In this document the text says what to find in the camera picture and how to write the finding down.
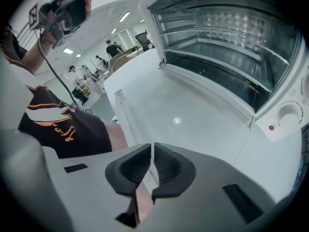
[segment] cord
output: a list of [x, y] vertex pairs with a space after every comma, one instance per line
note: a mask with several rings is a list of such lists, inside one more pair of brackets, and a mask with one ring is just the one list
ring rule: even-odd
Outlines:
[[58, 79], [58, 81], [64, 86], [64, 88], [67, 90], [67, 92], [69, 93], [72, 101], [74, 102], [75, 106], [77, 109], [79, 109], [79, 105], [77, 104], [77, 102], [75, 101], [75, 99], [73, 98], [70, 90], [68, 89], [68, 87], [65, 85], [65, 83], [60, 79], [60, 77], [57, 75], [57, 73], [55, 72], [55, 70], [53, 69], [53, 67], [51, 66], [51, 64], [48, 62], [46, 56], [45, 56], [45, 53], [43, 52], [42, 50], [42, 46], [41, 46], [41, 41], [40, 39], [38, 38], [38, 35], [36, 34], [36, 32], [34, 32], [35, 36], [37, 37], [38, 39], [38, 49], [39, 49], [39, 52], [40, 54], [42, 55], [42, 57], [45, 59], [46, 63], [48, 64], [49, 68], [51, 69], [51, 71], [53, 72], [53, 74], [55, 75], [55, 77]]

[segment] fluorescent light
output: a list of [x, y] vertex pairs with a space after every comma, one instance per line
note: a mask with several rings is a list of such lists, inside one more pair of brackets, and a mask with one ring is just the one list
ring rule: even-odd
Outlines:
[[68, 48], [64, 49], [63, 52], [68, 53], [68, 54], [72, 54], [72, 53], [73, 53], [73, 51], [71, 51], [71, 50], [68, 49]]
[[122, 22], [129, 14], [130, 14], [130, 12], [126, 12], [126, 14], [124, 15], [124, 17], [122, 17], [122, 18], [120, 19], [119, 22]]

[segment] black shirt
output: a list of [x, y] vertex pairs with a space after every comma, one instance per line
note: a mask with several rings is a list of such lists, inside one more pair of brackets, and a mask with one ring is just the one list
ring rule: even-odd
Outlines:
[[20, 122], [19, 130], [53, 148], [59, 158], [89, 156], [110, 152], [111, 142], [100, 118], [61, 101], [21, 62], [27, 52], [17, 39], [1, 42], [14, 73], [32, 92], [33, 99]]
[[114, 44], [112, 44], [111, 46], [108, 46], [106, 48], [106, 52], [109, 53], [111, 55], [111, 57], [113, 58], [114, 56], [116, 56], [117, 54], [119, 54], [120, 52], [117, 50], [117, 46], [115, 46]]

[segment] ceiling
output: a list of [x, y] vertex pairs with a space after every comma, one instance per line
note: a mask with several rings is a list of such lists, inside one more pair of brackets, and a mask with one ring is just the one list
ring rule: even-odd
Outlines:
[[[51, 50], [48, 60], [52, 67], [55, 70], [69, 67], [77, 60], [76, 54], [83, 55], [92, 46], [110, 37], [114, 28], [117, 28], [115, 33], [118, 33], [138, 24], [142, 20], [138, 10], [139, 2], [140, 0], [121, 0], [92, 11], [91, 17], [64, 45]], [[130, 12], [129, 16], [123, 22], [119, 22], [126, 12]], [[65, 48], [74, 52], [71, 55], [64, 53]], [[44, 63], [36, 75], [49, 71], [48, 65]]]

